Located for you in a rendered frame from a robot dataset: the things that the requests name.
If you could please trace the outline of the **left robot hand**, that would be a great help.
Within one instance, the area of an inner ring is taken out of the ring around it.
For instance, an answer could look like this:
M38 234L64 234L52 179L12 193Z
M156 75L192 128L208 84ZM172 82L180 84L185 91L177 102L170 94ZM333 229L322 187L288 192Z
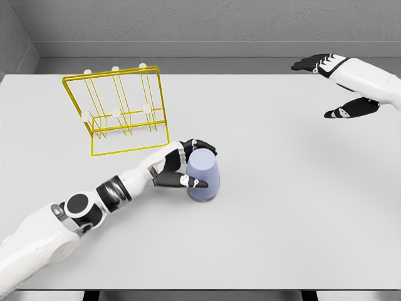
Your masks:
M217 155L216 148L203 140L175 141L144 159L139 167L150 174L154 186L208 188L207 182L178 172L189 162L190 155L197 149L207 149L213 156Z

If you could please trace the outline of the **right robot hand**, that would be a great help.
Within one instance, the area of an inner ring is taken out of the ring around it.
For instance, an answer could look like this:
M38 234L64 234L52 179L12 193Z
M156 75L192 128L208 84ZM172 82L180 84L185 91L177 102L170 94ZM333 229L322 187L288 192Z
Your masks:
M333 80L340 87L359 93L356 98L324 114L326 119L352 119L391 105L389 81L393 74L358 58L333 53L309 56L295 62L293 71L308 71Z

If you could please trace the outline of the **lavender plastic cup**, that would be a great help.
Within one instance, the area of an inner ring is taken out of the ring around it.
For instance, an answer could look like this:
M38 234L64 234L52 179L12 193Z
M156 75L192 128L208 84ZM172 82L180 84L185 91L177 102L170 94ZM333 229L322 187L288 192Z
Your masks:
M189 196L198 202L212 200L220 188L219 166L214 153L204 148L193 151L189 157L186 172L189 176L208 183L207 188L198 186L188 188Z

